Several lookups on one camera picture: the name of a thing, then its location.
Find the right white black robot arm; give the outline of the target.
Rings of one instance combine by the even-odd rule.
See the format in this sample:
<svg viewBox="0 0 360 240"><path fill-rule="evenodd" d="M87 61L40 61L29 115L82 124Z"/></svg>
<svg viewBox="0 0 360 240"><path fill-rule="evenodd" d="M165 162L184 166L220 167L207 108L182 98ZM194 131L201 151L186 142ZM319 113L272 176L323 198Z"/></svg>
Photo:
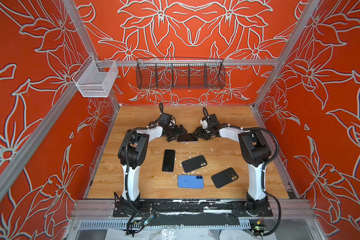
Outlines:
<svg viewBox="0 0 360 240"><path fill-rule="evenodd" d="M249 168L246 211L251 216L259 215L268 207L268 198L271 196L266 191L266 168L279 155L277 138L265 128L221 124L216 115L210 115L205 107L203 114L201 126L196 128L194 134L206 141L225 138L239 143L242 157Z"/></svg>

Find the pink phone case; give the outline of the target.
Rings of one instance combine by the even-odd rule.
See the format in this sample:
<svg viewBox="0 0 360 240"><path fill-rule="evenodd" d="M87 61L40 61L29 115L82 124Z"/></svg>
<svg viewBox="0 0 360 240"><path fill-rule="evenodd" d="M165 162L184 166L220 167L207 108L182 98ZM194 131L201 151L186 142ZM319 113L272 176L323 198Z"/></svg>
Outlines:
<svg viewBox="0 0 360 240"><path fill-rule="evenodd" d="M197 139L177 139L178 143L197 143Z"/></svg>

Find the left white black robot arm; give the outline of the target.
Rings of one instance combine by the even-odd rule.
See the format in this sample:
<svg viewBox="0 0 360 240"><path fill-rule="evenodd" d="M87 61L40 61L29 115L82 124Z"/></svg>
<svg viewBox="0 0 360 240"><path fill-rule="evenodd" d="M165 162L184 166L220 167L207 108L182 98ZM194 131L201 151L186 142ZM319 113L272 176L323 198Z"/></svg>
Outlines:
<svg viewBox="0 0 360 240"><path fill-rule="evenodd" d="M124 173L124 189L121 200L124 206L133 213L145 213L150 205L140 204L139 177L140 168L144 163L150 141L165 137L167 142L177 140L187 133L183 125L176 124L176 118L164 113L164 105L159 104L160 116L146 127L129 129L118 152Z"/></svg>

